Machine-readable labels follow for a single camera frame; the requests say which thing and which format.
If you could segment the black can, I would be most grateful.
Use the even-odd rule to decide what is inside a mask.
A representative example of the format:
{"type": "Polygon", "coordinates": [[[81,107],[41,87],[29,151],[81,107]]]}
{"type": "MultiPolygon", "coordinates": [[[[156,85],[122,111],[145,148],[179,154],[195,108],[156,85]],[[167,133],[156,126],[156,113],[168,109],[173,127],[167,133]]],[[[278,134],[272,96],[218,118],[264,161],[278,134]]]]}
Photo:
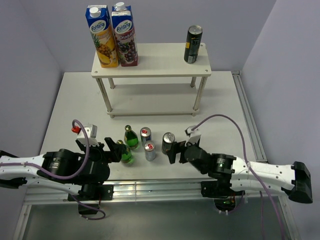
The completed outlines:
{"type": "Polygon", "coordinates": [[[193,64],[196,62],[201,40],[203,35],[203,28],[199,25],[191,25],[188,28],[186,36],[186,44],[184,51],[184,60],[188,64],[193,64]]]}
{"type": "Polygon", "coordinates": [[[168,151],[172,148],[173,143],[175,142],[176,138],[172,132],[166,132],[162,137],[162,145],[161,151],[163,154],[167,155],[168,151]]]}

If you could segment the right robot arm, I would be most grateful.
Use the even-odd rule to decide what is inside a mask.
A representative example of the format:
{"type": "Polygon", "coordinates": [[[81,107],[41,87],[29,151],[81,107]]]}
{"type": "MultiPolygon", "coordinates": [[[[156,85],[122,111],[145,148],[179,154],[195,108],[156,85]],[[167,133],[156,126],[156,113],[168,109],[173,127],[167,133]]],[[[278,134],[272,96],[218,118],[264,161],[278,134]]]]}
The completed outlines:
{"type": "Polygon", "coordinates": [[[289,165],[246,162],[233,155],[208,153],[199,144],[185,141],[174,142],[166,150],[171,164],[177,154],[181,164],[189,163],[210,178],[200,184],[204,198],[222,199],[264,191],[268,195],[286,195],[296,203],[313,203],[311,174],[302,162],[289,165]]]}

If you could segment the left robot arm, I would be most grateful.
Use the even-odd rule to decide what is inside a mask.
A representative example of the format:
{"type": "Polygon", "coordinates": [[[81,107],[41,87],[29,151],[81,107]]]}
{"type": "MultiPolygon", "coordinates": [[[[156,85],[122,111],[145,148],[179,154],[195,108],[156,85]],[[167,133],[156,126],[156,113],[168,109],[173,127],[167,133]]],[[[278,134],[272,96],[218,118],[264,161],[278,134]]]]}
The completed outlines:
{"type": "Polygon", "coordinates": [[[80,152],[68,149],[49,151],[34,157],[17,157],[0,152],[0,186],[45,187],[67,192],[79,200],[96,200],[104,195],[103,183],[110,176],[110,163],[119,163],[123,144],[106,137],[105,144],[95,142],[86,147],[76,140],[80,152]]]}

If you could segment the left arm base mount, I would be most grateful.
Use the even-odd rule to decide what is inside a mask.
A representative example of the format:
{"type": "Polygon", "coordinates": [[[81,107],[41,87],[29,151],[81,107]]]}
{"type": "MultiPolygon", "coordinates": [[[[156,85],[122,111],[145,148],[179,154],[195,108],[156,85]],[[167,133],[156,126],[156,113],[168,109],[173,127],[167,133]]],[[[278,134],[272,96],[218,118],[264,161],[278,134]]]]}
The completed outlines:
{"type": "Polygon", "coordinates": [[[68,194],[67,201],[77,203],[77,210],[80,217],[87,221],[103,220],[106,213],[101,209],[102,201],[113,199],[114,185],[87,184],[81,187],[78,195],[68,194]]]}

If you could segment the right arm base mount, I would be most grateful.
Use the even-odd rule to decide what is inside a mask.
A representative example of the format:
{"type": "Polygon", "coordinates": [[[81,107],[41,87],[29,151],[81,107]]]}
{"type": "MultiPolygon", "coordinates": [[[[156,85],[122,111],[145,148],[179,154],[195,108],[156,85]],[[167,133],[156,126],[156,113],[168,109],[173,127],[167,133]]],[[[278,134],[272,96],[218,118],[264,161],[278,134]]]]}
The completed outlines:
{"type": "Polygon", "coordinates": [[[217,180],[201,181],[200,186],[202,197],[213,199],[214,207],[220,215],[234,213],[244,202],[244,190],[234,191],[230,187],[219,185],[217,180]]]}

